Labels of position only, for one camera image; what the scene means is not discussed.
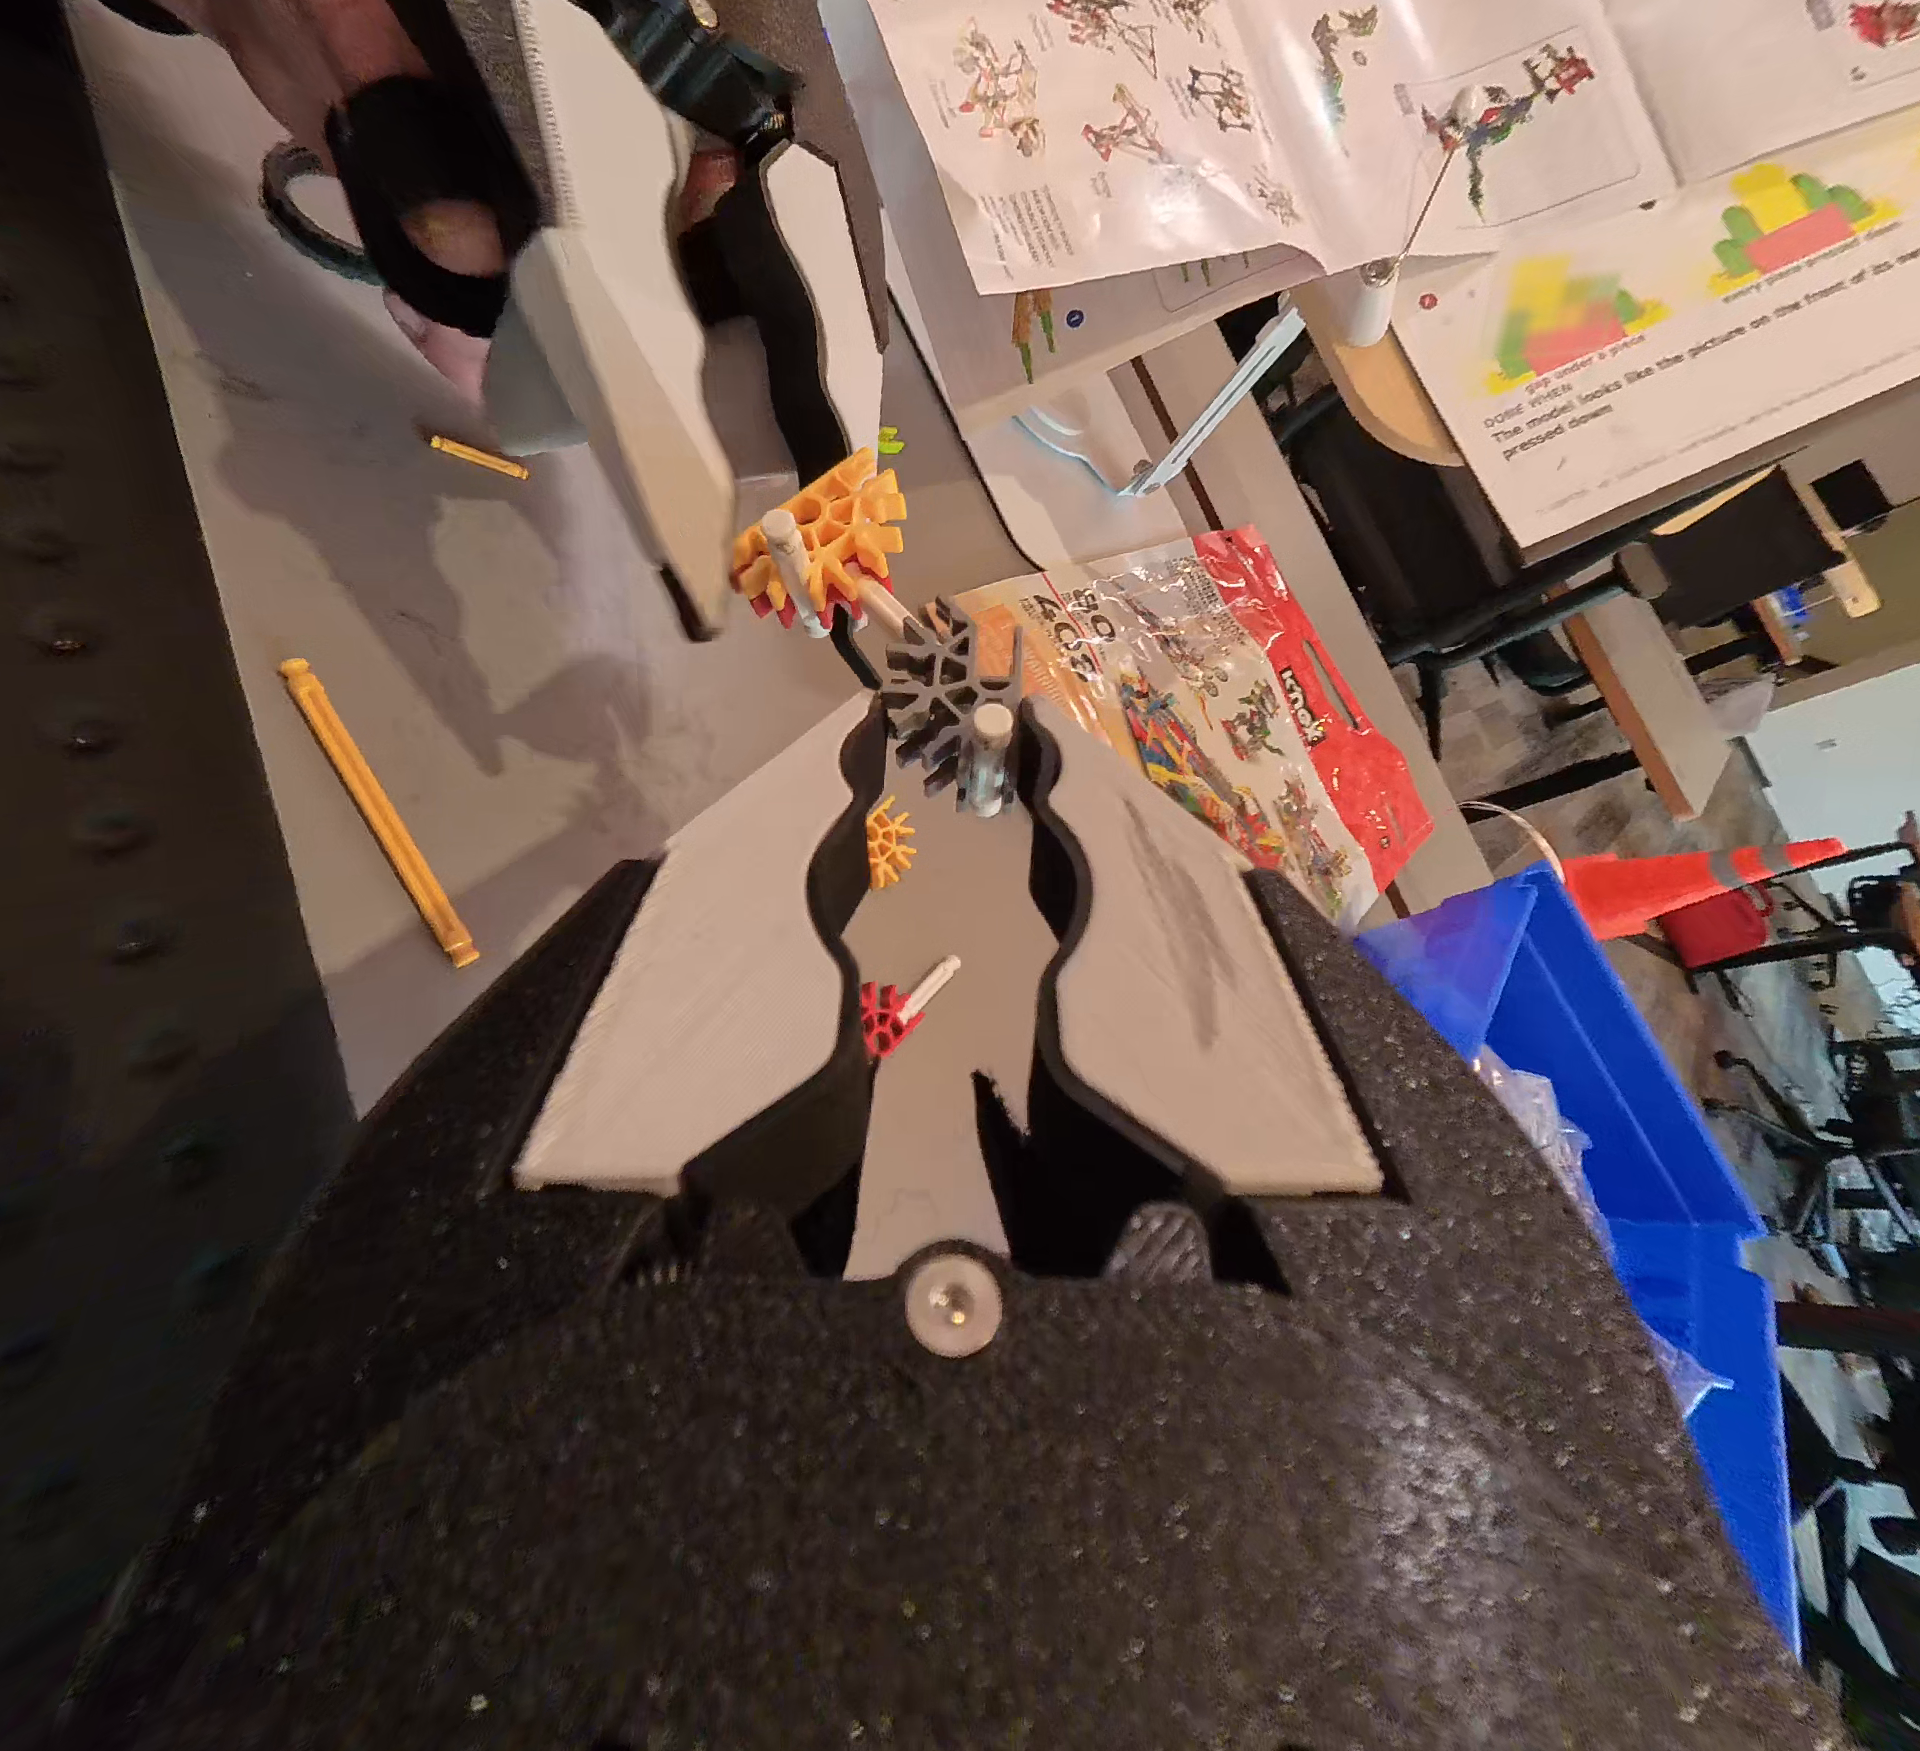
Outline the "grey connector assembly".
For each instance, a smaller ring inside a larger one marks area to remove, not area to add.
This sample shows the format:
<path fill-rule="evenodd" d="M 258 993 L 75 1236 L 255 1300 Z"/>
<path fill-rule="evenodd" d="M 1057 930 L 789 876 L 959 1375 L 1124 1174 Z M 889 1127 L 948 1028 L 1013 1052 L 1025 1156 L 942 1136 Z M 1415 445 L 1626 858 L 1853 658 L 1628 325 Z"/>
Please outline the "grey connector assembly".
<path fill-rule="evenodd" d="M 841 613 L 829 642 L 856 683 L 878 693 L 894 764 L 928 795 L 948 795 L 964 817 L 1003 816 L 1020 773 L 1020 707 L 1028 697 L 1028 638 L 1011 609 L 970 613 L 940 597 L 923 611 L 878 606 L 867 628 L 883 632 L 874 660 Z"/>

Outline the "white stand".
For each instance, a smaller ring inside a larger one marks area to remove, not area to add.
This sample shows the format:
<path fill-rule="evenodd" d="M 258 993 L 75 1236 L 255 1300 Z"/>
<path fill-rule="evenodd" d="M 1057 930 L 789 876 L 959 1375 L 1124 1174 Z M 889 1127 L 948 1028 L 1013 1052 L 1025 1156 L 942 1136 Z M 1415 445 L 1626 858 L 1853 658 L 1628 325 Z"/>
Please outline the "white stand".
<path fill-rule="evenodd" d="M 1278 367 L 1284 353 L 1305 334 L 1306 323 L 1292 293 L 1280 293 L 1272 316 L 1260 325 L 1235 371 L 1158 459 L 1149 459 L 1141 446 L 1126 446 L 1122 433 L 1130 433 L 1132 426 L 1118 396 L 1111 388 L 1096 390 L 1090 379 L 1031 405 L 1017 415 L 1014 423 L 1033 445 L 1090 473 L 1090 479 L 1113 497 L 1148 497 L 1168 488 L 1191 469 L 1198 451 L 1228 414 L 1252 397 L 1259 383 Z"/>

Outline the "orange traffic cone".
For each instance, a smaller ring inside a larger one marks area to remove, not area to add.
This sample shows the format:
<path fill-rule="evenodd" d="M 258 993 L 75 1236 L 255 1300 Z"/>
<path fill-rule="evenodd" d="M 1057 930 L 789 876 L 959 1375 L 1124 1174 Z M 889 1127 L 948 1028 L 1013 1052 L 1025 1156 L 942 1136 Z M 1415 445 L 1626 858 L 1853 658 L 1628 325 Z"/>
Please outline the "orange traffic cone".
<path fill-rule="evenodd" d="M 1667 856 L 1596 853 L 1562 858 L 1559 874 L 1573 909 L 1598 941 L 1644 935 L 1649 926 L 1718 894 L 1758 888 L 1837 859 L 1846 843 L 1802 843 L 1683 851 Z"/>

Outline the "clear plastic bag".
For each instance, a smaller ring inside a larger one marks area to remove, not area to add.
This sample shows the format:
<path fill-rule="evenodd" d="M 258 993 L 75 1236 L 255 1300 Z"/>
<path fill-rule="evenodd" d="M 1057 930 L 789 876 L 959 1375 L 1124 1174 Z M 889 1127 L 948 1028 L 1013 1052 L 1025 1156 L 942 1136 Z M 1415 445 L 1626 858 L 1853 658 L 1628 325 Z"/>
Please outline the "clear plastic bag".
<path fill-rule="evenodd" d="M 1560 1111 L 1549 1077 L 1506 1066 L 1486 1046 L 1479 1049 L 1471 1063 L 1479 1079 L 1496 1096 L 1503 1109 L 1575 1206 L 1603 1259 L 1607 1259 L 1609 1267 L 1623 1279 L 1614 1233 L 1598 1209 L 1585 1174 L 1585 1155 L 1592 1140 Z M 1713 1393 L 1730 1388 L 1728 1381 L 1721 1381 L 1689 1352 L 1664 1338 L 1651 1326 L 1644 1329 L 1683 1420 L 1692 1419 L 1701 1403 Z"/>

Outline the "yellow and red connector assembly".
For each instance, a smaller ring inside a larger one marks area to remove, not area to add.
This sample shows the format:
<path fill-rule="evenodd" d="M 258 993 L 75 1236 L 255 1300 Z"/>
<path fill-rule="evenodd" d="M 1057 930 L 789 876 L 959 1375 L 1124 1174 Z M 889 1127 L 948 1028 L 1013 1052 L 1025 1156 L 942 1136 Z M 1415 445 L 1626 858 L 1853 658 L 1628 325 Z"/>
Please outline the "yellow and red connector assembly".
<path fill-rule="evenodd" d="M 806 483 L 732 542 L 732 592 L 761 617 L 810 638 L 878 625 L 901 638 L 892 586 L 906 500 L 892 463 L 864 448 Z"/>

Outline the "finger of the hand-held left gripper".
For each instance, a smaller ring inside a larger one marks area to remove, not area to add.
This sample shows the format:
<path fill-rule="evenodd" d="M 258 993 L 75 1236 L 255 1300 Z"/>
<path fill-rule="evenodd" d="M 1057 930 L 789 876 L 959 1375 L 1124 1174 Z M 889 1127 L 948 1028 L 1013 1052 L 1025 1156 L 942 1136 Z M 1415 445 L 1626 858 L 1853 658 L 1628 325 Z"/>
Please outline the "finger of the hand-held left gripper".
<path fill-rule="evenodd" d="M 834 168 L 796 141 L 740 184 L 740 262 L 796 476 L 878 445 L 887 322 L 874 322 Z"/>
<path fill-rule="evenodd" d="M 505 451 L 588 448 L 685 635 L 710 642 L 732 593 L 734 476 L 667 227 L 675 134 L 587 11 L 509 3 L 552 206 L 509 274 Z"/>

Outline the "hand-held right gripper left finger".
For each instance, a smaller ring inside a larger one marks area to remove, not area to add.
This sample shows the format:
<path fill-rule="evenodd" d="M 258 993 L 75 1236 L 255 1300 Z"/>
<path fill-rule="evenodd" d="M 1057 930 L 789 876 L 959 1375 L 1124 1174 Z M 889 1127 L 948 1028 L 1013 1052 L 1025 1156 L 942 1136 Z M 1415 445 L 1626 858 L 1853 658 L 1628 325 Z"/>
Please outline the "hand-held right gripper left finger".
<path fill-rule="evenodd" d="M 665 842 L 517 1187 L 821 1197 L 859 1164 L 845 935 L 869 894 L 887 737 L 876 701 L 846 701 Z"/>

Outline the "red connector with white rod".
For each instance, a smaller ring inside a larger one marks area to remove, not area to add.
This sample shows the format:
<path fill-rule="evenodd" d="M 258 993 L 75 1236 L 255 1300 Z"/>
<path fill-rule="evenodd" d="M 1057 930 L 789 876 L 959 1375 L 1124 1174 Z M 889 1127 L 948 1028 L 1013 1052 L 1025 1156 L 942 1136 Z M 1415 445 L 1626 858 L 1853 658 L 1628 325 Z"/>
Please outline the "red connector with white rod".
<path fill-rule="evenodd" d="M 908 989 L 866 981 L 856 990 L 856 1016 L 867 1058 L 874 1063 L 889 1058 L 959 971 L 962 959 L 948 954 Z"/>

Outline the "blue plastic bin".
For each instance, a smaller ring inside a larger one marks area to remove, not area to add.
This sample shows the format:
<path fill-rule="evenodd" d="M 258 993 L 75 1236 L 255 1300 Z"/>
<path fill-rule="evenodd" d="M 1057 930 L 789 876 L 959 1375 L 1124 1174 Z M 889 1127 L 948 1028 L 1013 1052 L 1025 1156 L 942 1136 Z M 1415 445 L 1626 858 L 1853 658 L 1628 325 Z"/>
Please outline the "blue plastic bin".
<path fill-rule="evenodd" d="M 1758 1210 L 1556 876 L 1535 865 L 1355 947 L 1455 1049 L 1542 1077 L 1634 1312 L 1708 1381 L 1692 1442 L 1762 1610 L 1801 1646 L 1775 1300 Z"/>

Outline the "wooden clip stand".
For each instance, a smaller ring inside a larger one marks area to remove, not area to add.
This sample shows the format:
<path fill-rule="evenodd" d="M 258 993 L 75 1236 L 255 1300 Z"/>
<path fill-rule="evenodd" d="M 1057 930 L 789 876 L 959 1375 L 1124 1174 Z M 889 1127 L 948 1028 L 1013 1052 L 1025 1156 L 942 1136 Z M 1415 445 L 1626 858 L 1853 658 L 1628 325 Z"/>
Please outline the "wooden clip stand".
<path fill-rule="evenodd" d="M 1485 112 L 1488 97 L 1485 88 L 1469 86 L 1441 113 L 1453 146 L 1444 151 L 1428 201 L 1398 251 L 1345 272 L 1303 281 L 1289 291 L 1290 307 L 1301 316 L 1316 357 L 1330 374 L 1332 390 L 1361 428 L 1406 461 L 1433 469 L 1465 469 L 1466 461 L 1391 325 L 1408 259 L 1447 180 L 1453 156 L 1465 147 L 1466 127 Z"/>

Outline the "instruction booklet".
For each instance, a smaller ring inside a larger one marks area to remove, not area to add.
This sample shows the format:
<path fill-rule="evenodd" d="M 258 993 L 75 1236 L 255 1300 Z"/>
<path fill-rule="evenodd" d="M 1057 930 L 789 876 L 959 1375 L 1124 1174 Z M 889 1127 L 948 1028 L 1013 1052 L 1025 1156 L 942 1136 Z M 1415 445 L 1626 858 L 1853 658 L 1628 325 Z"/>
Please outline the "instruction booklet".
<path fill-rule="evenodd" d="M 1496 251 L 1915 105 L 1915 0 L 821 0 L 984 294 Z"/>

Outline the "white sheet with coloured blocks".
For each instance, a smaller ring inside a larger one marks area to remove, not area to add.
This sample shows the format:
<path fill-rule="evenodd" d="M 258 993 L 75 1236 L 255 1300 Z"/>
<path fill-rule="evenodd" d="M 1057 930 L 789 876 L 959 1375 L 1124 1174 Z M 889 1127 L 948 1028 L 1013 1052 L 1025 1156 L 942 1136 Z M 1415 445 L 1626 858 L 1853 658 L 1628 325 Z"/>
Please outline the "white sheet with coloured blocks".
<path fill-rule="evenodd" d="M 1394 332 L 1506 539 L 1584 534 L 1915 377 L 1918 112 L 1432 269 Z"/>

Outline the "orange toy package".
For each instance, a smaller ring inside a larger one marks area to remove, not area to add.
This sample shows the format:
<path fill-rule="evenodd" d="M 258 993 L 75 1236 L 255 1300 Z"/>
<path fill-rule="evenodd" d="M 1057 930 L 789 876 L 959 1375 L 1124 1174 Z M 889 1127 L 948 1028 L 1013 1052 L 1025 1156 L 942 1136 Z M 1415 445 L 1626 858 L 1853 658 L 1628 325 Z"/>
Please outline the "orange toy package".
<path fill-rule="evenodd" d="M 956 597 L 999 676 L 1105 740 L 1230 850 L 1355 930 L 1425 843 L 1401 750 L 1360 709 L 1252 529 Z"/>

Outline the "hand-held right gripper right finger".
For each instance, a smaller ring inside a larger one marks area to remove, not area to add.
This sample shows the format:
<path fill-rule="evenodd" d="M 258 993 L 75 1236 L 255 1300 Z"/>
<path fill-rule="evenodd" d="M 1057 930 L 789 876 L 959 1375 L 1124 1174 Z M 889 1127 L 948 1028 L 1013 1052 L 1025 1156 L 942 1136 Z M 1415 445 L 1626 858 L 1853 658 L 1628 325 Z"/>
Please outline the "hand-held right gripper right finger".
<path fill-rule="evenodd" d="M 1068 859 L 1052 975 L 1068 1081 L 1227 1195 L 1377 1195 L 1246 859 L 1052 702 L 1026 707 L 1026 730 L 1034 842 Z"/>

